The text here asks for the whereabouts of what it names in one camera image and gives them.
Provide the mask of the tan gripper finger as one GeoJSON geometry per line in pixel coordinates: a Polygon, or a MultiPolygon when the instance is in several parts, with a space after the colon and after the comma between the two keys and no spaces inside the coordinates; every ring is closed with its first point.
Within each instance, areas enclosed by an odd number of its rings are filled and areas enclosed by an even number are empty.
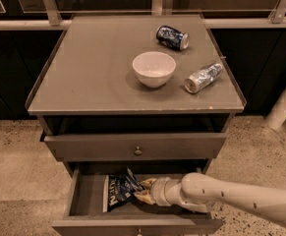
{"type": "Polygon", "coordinates": [[[141,181],[141,185],[144,186],[146,189],[150,189],[155,182],[156,178],[149,178],[141,181]]]}
{"type": "Polygon", "coordinates": [[[155,200],[150,194],[150,190],[143,190],[140,192],[134,192],[134,196],[141,202],[146,203],[148,205],[154,205],[155,200]]]}

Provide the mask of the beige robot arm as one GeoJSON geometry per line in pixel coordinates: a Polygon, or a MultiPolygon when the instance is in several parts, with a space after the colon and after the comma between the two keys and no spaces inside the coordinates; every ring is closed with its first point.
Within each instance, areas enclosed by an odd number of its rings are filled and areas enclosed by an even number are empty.
{"type": "Polygon", "coordinates": [[[227,134],[226,148],[206,175],[147,179],[137,197],[196,211],[226,204],[286,228],[286,88],[268,116],[234,117],[227,134]]]}

